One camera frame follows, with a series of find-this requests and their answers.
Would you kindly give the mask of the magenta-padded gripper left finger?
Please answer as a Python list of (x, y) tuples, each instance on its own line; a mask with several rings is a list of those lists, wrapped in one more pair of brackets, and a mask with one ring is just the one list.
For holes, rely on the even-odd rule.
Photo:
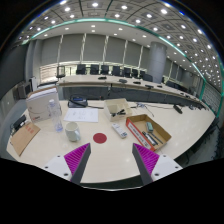
[(80, 184), (91, 154), (91, 145), (84, 144), (66, 155), (57, 155), (43, 169), (77, 185)]

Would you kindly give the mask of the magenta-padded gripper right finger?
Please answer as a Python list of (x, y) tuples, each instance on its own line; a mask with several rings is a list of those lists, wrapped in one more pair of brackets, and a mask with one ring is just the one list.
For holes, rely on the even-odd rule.
[(136, 160), (144, 185), (152, 183), (182, 169), (182, 167), (168, 155), (158, 155), (136, 143), (133, 144), (132, 154)]

